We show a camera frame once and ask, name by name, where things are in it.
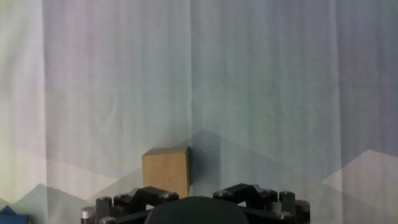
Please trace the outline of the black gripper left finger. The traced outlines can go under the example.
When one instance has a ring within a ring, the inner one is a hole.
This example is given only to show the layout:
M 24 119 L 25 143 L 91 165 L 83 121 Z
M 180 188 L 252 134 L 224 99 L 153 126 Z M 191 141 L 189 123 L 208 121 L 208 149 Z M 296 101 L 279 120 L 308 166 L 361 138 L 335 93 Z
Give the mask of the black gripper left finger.
M 81 224 L 144 224 L 150 210 L 163 203 L 179 199 L 175 192 L 155 187 L 132 189 L 114 197 L 98 197 L 93 206 L 81 209 Z

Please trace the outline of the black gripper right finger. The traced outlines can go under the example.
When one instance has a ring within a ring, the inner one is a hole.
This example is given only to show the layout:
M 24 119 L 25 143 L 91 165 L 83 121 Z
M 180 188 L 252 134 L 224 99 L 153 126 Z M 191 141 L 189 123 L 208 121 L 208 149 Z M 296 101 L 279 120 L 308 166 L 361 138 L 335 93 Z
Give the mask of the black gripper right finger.
M 310 202 L 300 200 L 289 190 L 277 192 L 257 184 L 237 184 L 217 190 L 213 198 L 238 206 L 249 224 L 310 224 Z

